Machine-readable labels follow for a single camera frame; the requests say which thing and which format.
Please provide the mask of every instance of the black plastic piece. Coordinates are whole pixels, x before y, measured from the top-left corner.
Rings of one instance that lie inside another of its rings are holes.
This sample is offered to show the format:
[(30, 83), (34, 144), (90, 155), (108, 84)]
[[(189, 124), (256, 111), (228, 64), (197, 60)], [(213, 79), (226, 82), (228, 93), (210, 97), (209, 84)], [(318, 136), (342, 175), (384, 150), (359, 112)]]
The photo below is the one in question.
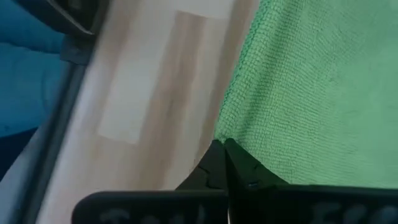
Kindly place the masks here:
[(94, 39), (106, 17), (109, 0), (14, 0), (54, 30)]
[(225, 150), (219, 140), (214, 140), (192, 173), (177, 187), (177, 190), (228, 191), (226, 181)]
[(264, 167), (256, 158), (244, 150), (234, 139), (224, 144), (228, 177), (237, 178), (237, 183), (246, 190), (257, 190), (273, 185), (284, 185), (286, 181)]
[(244, 196), (231, 223), (398, 223), (398, 190), (276, 185)]
[(72, 224), (228, 223), (228, 198), (222, 190), (101, 192), (75, 207)]

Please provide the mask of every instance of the green microfiber towel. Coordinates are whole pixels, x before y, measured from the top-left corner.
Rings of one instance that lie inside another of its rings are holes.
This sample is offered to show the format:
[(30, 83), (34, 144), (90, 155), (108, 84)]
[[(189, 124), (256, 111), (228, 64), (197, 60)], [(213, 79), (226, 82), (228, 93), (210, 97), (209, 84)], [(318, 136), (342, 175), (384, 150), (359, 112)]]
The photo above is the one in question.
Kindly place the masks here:
[(398, 1), (261, 1), (215, 138), (290, 183), (398, 187)]

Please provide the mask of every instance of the light wood surface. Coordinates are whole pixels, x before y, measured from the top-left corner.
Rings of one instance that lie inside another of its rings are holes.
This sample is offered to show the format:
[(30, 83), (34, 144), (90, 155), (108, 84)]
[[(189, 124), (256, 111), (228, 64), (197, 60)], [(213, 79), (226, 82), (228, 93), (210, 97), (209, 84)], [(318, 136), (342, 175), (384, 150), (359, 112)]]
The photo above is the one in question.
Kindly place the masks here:
[(113, 0), (38, 223), (102, 190), (174, 189), (200, 160), (257, 0)]

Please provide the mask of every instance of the wood grain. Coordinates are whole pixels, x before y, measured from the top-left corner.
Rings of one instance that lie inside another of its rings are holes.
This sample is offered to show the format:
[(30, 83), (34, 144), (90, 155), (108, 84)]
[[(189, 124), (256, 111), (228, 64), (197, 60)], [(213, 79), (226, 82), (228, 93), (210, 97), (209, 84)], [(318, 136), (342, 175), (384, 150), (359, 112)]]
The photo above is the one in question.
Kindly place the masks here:
[(102, 190), (174, 189), (200, 160), (257, 0), (112, 2), (37, 223)]

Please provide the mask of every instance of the blue fabric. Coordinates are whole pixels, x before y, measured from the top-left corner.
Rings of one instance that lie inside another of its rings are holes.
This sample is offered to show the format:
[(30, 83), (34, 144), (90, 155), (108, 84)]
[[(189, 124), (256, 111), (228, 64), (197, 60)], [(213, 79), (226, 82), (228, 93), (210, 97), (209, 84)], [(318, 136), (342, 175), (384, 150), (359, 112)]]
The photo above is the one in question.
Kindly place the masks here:
[(67, 66), (62, 39), (13, 0), (0, 0), (0, 138), (36, 128), (49, 114)]
[(0, 0), (0, 42), (59, 53), (63, 34), (55, 32), (16, 4)]
[(57, 54), (0, 43), (0, 137), (45, 120), (66, 66)]

